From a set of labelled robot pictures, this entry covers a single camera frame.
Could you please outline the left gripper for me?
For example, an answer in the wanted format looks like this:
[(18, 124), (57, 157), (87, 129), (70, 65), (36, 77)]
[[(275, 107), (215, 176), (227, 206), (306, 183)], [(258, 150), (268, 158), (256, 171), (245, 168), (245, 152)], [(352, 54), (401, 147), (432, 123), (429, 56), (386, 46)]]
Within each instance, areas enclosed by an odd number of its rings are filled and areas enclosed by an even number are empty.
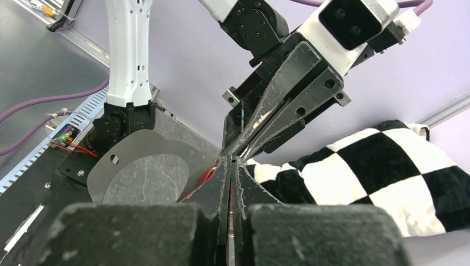
[(272, 153), (334, 104), (347, 105), (343, 77), (299, 34), (291, 34), (235, 89), (221, 156)]

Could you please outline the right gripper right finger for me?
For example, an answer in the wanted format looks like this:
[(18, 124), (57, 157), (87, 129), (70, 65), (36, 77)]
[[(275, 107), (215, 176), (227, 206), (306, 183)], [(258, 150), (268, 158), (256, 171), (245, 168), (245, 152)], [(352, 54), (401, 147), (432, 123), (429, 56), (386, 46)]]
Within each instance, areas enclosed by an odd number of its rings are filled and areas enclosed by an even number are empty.
[(369, 204), (283, 204), (233, 158), (233, 265), (410, 265), (399, 229)]

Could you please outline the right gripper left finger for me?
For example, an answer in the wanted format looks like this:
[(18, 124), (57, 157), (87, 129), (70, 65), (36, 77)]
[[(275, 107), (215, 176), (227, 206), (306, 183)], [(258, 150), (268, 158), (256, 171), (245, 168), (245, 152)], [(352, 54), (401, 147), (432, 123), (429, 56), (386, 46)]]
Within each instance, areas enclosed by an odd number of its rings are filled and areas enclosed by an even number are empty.
[(227, 265), (231, 158), (179, 203), (75, 203), (52, 223), (38, 265)]

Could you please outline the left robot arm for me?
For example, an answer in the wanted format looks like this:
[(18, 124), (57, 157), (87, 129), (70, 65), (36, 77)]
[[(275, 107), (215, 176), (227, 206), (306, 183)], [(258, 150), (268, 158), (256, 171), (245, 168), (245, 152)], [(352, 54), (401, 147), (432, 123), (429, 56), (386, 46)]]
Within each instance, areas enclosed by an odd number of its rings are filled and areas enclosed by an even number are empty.
[[(314, 8), (290, 1), (268, 1), (293, 29)], [(84, 1), (78, 28), (110, 51), (105, 1)], [(224, 118), (231, 110), (222, 94), (239, 86), (253, 69), (241, 49), (198, 1), (153, 1), (149, 22), (149, 79), (160, 89), (161, 104), (176, 118), (221, 148)], [(285, 145), (263, 159), (287, 161), (314, 152), (351, 133), (341, 126), (346, 108), (335, 104)]]

